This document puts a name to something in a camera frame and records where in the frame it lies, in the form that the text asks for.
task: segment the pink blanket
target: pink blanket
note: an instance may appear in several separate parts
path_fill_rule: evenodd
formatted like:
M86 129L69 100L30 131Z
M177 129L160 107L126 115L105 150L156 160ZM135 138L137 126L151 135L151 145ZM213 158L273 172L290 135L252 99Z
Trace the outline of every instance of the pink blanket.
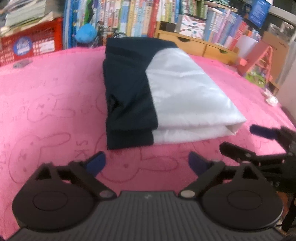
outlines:
M0 69L0 235L18 225L14 196L41 163L65 165L102 150L106 167L98 179L121 190L174 190L196 179L188 166L193 150L208 159L236 163L221 155L229 141L257 154L282 152L275 141L252 136L251 124L294 128L279 107L269 106L262 90L223 64L192 56L247 118L236 136L185 143L106 151L104 48L70 49L33 58L23 69Z

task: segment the red plastic basket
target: red plastic basket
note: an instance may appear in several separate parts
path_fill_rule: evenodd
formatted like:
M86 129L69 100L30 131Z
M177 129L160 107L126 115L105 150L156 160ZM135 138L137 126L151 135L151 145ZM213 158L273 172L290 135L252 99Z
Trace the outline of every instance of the red plastic basket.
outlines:
M0 66L62 50L62 25L63 19L57 18L1 38Z

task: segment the folded black and white garment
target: folded black and white garment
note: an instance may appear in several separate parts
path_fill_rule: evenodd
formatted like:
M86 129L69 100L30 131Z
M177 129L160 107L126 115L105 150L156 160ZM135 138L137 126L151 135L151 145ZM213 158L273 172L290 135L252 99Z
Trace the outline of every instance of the folded black and white garment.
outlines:
M108 149L234 135L246 121L173 42L109 38L103 70Z

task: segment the black fabric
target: black fabric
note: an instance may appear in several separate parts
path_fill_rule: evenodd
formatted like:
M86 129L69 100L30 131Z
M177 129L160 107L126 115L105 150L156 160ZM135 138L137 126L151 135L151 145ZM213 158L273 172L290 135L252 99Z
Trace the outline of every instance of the black fabric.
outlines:
M153 144L157 116L145 71L158 51L176 47L155 38L107 39L103 71L108 149Z

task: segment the crumpled tissue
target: crumpled tissue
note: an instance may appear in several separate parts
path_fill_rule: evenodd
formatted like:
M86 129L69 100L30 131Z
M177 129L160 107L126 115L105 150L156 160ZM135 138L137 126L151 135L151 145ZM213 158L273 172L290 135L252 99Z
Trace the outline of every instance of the crumpled tissue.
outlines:
M266 102L271 106L276 106L279 102L279 100L270 93L268 89L265 89L265 92L263 93L266 97Z

